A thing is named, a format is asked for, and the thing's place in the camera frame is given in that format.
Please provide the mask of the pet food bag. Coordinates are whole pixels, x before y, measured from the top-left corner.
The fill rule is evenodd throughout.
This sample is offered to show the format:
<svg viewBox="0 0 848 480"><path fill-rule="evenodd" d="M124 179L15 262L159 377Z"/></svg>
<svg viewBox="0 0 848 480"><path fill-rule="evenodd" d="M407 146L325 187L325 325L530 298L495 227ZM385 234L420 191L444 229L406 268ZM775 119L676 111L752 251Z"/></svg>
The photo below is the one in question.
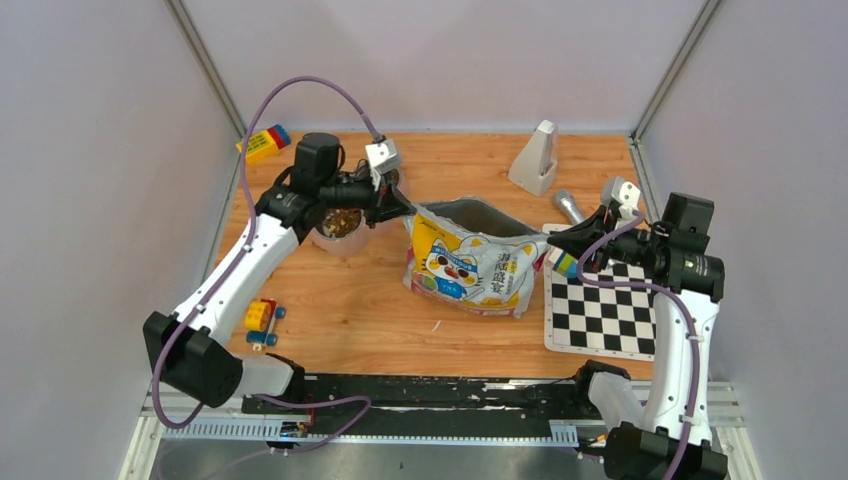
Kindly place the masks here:
<svg viewBox="0 0 848 480"><path fill-rule="evenodd" d="M518 318L527 310L549 250L546 234L479 197L415 208L404 219L407 288L484 316Z"/></svg>

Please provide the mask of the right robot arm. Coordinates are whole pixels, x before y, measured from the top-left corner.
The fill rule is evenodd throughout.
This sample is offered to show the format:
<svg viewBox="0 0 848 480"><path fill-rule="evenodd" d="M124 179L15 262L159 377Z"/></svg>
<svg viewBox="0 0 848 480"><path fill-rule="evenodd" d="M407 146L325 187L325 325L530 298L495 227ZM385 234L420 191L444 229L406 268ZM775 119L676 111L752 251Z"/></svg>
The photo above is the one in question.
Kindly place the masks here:
<svg viewBox="0 0 848 480"><path fill-rule="evenodd" d="M661 218L645 216L623 197L585 221L554 231L549 245L576 260L578 279L602 289L653 292L655 354L646 402L623 372L584 366L571 403L604 420L609 479L724 479L728 457L715 449L708 415L708 364L714 323L724 297L723 261L707 254L713 201L673 192Z"/></svg>

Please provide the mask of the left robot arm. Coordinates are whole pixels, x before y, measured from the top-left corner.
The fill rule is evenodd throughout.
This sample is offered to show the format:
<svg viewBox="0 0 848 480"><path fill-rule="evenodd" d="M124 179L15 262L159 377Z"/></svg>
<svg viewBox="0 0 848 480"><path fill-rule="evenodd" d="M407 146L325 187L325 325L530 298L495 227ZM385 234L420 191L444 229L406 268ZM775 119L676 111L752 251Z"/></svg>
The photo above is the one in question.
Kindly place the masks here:
<svg viewBox="0 0 848 480"><path fill-rule="evenodd" d="M414 213L391 178L402 162L395 143L383 137L367 145L365 155L347 172L337 136L302 137L292 166L259 197L254 218L221 263L172 312L153 312L144 322L155 387L167 384L207 407L253 394L267 395L283 413L304 405L307 389L294 378L292 362L273 356L242 359L226 344L260 287L328 210L358 210L369 227Z"/></svg>

